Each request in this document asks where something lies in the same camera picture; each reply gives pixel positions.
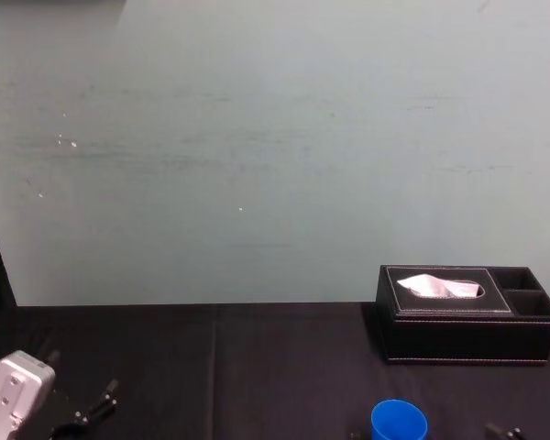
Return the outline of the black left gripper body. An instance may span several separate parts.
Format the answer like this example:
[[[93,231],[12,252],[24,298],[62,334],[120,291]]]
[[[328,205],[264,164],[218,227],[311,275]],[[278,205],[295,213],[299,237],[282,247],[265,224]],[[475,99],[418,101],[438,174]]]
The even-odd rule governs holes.
[[[86,399],[55,390],[35,419],[36,439],[92,439],[88,411],[93,405]]]

